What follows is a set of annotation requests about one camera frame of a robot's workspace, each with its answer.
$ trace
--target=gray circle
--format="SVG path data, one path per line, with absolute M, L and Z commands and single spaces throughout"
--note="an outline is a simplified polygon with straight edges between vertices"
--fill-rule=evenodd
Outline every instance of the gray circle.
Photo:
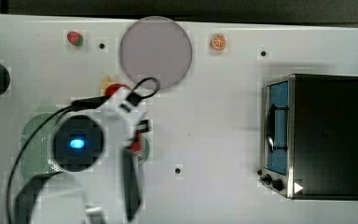
M 191 42 L 185 30 L 164 17 L 146 17 L 134 23 L 120 44 L 120 62 L 131 81 L 155 77 L 162 90 L 179 83 L 192 61 Z M 155 84 L 146 82 L 151 90 Z

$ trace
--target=circular pad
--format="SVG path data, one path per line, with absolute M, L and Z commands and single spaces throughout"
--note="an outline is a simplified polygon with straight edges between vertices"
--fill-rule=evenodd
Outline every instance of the circular pad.
M 146 17 L 134 23 L 121 39 L 119 52 L 121 65 L 134 83 L 155 77 L 162 90 L 181 81 L 192 60 L 187 33 L 164 17 Z M 149 90 L 155 88 L 151 82 L 142 86 Z
M 103 131 L 87 116 L 77 115 L 67 119 L 55 133 L 53 157 L 67 171 L 87 169 L 102 152 Z

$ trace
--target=red object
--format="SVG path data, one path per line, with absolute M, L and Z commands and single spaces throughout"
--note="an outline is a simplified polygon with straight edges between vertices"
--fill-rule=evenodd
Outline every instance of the red object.
M 125 84 L 113 84 L 113 85 L 110 85 L 108 88 L 106 88 L 105 90 L 105 96 L 111 96 L 113 94 L 115 94 L 115 92 L 120 89 L 121 87 L 125 87 L 127 89 L 130 89 L 130 87 L 128 87 L 127 85 Z
M 83 36 L 75 31 L 69 32 L 66 38 L 68 38 L 68 41 L 74 46 L 80 46 L 83 43 Z
M 141 134 L 136 134 L 136 140 L 132 142 L 131 144 L 132 152 L 135 154 L 138 154 L 141 151 Z

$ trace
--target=dark edge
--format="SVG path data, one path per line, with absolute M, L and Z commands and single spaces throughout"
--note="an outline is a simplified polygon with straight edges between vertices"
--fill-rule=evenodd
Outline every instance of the dark edge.
M 16 224 L 29 224 L 31 222 L 34 203 L 36 202 L 38 194 L 49 179 L 60 173 L 61 172 L 36 175 L 28 181 L 16 198 L 14 207 Z
M 122 152 L 123 189 L 126 206 L 126 217 L 131 222 L 141 206 L 141 190 L 135 173 L 135 165 L 132 160 L 132 151 L 123 149 Z

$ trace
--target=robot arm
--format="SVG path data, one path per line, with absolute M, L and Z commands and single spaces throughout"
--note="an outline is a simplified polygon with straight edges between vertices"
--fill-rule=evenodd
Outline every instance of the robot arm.
M 26 184 L 15 202 L 16 223 L 131 222 L 141 191 L 130 145 L 146 114 L 144 97 L 120 88 L 110 98 L 74 101 L 72 111 L 57 123 L 52 144 L 64 172 Z

